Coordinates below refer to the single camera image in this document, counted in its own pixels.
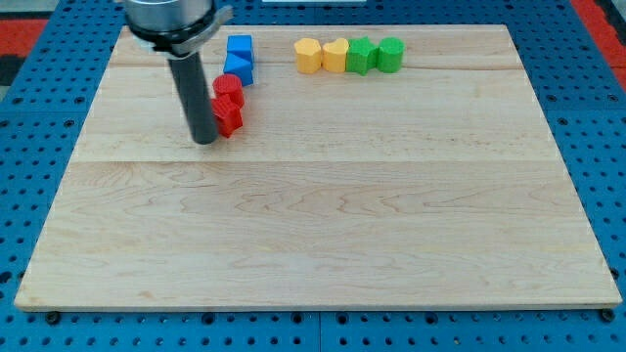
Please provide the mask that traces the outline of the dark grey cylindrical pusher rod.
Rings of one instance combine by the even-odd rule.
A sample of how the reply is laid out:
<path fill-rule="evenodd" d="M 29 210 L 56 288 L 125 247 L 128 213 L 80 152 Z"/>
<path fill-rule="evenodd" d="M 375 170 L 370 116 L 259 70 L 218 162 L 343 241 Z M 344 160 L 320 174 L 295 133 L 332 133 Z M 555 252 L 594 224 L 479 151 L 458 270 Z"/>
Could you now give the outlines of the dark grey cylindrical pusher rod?
<path fill-rule="evenodd" d="M 186 116 L 192 140 L 208 145 L 218 137 L 201 56 L 194 53 L 184 59 L 169 60 L 173 81 Z"/>

